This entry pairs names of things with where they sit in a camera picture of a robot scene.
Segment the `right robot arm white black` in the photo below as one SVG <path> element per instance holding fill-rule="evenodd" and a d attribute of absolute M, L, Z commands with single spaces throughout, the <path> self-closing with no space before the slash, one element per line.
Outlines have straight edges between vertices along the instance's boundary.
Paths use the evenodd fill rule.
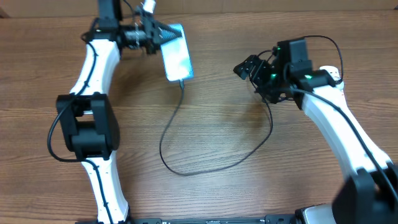
<path fill-rule="evenodd" d="M 343 69 L 314 69 L 306 37 L 283 40 L 263 60 L 250 55 L 234 73 L 265 102 L 292 100 L 318 127 L 338 160 L 344 183 L 331 203 L 270 215 L 266 223 L 396 223 L 397 166 L 366 134 L 348 107 Z"/>

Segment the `white power extension strip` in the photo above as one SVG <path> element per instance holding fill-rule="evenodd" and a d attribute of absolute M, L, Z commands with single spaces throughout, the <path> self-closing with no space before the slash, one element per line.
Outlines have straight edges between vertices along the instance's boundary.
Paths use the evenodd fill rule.
<path fill-rule="evenodd" d="M 329 73 L 329 75 L 334 79 L 337 89 L 339 89 L 341 94 L 344 95 L 345 83 L 339 73 L 339 70 L 336 67 L 330 65 L 321 66 L 320 70 L 326 70 Z"/>

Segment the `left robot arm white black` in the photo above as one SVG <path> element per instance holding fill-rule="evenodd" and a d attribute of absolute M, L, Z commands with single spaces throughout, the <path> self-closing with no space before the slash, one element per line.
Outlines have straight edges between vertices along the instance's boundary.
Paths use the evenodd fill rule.
<path fill-rule="evenodd" d="M 155 1 L 132 9 L 133 24 L 124 25 L 119 1 L 100 1 L 99 15 L 81 39 L 86 57 L 80 76 L 66 95 L 56 100 L 57 116 L 67 149 L 90 178 L 98 208 L 97 223 L 132 223 L 130 206 L 119 180 L 116 153 L 120 130 L 108 94 L 125 48 L 161 52 L 170 82 L 193 75 L 185 34 L 179 24 L 154 18 Z"/>

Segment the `blue Samsung Galaxy smartphone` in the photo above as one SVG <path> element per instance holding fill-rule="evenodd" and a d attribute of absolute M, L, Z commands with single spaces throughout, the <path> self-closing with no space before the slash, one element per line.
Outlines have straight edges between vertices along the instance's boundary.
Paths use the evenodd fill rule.
<path fill-rule="evenodd" d="M 180 31 L 182 36 L 160 46 L 165 76 L 169 82 L 193 78 L 193 66 L 183 26 L 181 24 L 169 24 L 169 26 Z"/>

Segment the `brown cardboard backdrop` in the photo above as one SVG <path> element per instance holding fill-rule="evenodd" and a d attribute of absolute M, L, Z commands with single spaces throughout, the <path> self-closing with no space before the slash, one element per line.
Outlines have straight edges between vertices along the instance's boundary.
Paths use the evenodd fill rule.
<path fill-rule="evenodd" d="M 397 0 L 158 0 L 156 14 L 390 10 Z M 1 17 L 95 16 L 96 0 L 1 0 Z"/>

